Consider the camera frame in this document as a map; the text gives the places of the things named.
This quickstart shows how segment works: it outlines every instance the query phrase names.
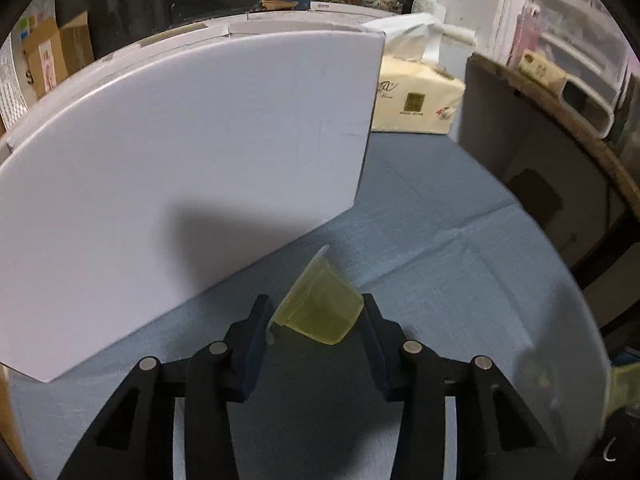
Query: blue cloth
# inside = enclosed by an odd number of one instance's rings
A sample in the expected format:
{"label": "blue cloth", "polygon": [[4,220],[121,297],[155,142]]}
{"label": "blue cloth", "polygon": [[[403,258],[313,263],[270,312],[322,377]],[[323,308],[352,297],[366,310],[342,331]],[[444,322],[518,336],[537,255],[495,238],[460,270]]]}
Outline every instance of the blue cloth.
{"label": "blue cloth", "polygon": [[[608,363],[555,249],[513,196],[449,138],[373,134],[351,210],[50,384],[10,373],[36,480],[56,478],[142,356],[185,358],[222,338],[257,294],[277,304],[325,244],[332,264],[371,292],[408,335],[441,356],[491,356],[559,448],[581,459],[598,431]],[[357,335],[336,346],[286,328],[275,335],[253,395],[229,405],[240,478],[388,479],[402,406],[386,404],[375,390]],[[452,479],[455,416],[447,407]],[[180,406],[175,443],[176,478],[183,478]]]}

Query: tissue pack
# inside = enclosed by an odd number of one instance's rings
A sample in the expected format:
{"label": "tissue pack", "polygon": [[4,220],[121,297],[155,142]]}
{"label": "tissue pack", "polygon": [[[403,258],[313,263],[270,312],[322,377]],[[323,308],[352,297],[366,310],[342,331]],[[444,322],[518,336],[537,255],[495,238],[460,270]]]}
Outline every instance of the tissue pack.
{"label": "tissue pack", "polygon": [[448,134],[465,84],[418,61],[384,55],[371,129]]}

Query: white foam board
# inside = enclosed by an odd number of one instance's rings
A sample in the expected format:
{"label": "white foam board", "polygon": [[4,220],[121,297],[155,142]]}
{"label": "white foam board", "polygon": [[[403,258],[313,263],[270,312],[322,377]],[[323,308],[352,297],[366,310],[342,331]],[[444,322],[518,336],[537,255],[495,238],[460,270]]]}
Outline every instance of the white foam board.
{"label": "white foam board", "polygon": [[383,36],[202,30],[80,72],[15,125],[4,364],[50,381],[353,205]]}

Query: metal pin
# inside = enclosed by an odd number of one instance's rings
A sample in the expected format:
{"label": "metal pin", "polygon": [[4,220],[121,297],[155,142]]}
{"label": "metal pin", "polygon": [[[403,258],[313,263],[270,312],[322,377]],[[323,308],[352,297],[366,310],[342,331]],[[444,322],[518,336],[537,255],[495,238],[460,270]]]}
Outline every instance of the metal pin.
{"label": "metal pin", "polygon": [[213,355],[221,355],[226,352],[228,346],[224,341],[216,341],[215,343],[211,343],[209,345],[209,352]]}
{"label": "metal pin", "polygon": [[474,359],[474,363],[481,370],[488,370],[494,365],[494,362],[491,361],[486,355],[479,355]]}
{"label": "metal pin", "polygon": [[402,349],[409,354],[419,354],[422,352],[422,345],[413,339],[409,339],[404,342]]}
{"label": "metal pin", "polygon": [[138,363],[138,366],[140,366],[141,370],[148,372],[149,370],[153,370],[157,363],[153,357],[145,357]]}

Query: yellow plastic cup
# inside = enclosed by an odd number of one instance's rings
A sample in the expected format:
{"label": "yellow plastic cup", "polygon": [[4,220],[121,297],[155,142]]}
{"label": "yellow plastic cup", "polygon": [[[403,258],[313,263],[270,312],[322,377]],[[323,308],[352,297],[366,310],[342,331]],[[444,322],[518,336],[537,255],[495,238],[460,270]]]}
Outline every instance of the yellow plastic cup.
{"label": "yellow plastic cup", "polygon": [[364,300],[329,264],[324,246],[280,303],[271,323],[287,326],[327,345],[342,341],[356,323]]}

